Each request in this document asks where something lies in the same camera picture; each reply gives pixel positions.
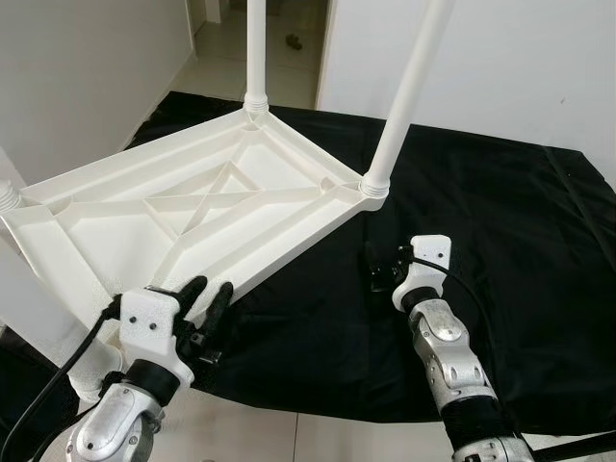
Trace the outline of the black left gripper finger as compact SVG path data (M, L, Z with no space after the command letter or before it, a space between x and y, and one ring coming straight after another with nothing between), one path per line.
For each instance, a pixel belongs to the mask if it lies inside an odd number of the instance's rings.
M188 317L189 312L208 285L206 276L197 276L185 283L179 291L179 320L183 321Z
M232 282L221 283L215 298L207 309L207 333L218 333L226 321L232 305L234 285Z

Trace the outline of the white plastic table top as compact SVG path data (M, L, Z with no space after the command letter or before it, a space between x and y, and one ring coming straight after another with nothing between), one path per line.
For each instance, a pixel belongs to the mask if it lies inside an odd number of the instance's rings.
M123 292L180 289L206 276L243 296L357 213L384 201L360 191L365 173L273 112L229 112L19 192L0 213L13 250L84 325ZM383 123L343 126L360 148Z

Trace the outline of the black table cloth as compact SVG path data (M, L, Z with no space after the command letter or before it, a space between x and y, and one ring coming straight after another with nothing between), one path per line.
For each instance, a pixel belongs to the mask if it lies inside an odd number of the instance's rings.
M173 92L129 149L241 110ZM272 107L342 151L358 173L372 148L343 126L359 115ZM412 126L377 211L361 212L229 307L220 361L193 380L258 408L373 423L437 419L412 330L370 292L364 241L395 261L414 235L448 235L444 297L516 427L582 435L616 425L615 194L580 153Z

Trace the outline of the black table leg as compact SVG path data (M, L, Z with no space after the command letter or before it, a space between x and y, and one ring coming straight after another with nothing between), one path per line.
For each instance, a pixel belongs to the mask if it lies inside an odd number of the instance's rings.
M616 450L616 432L581 436L524 434L536 462L569 462Z

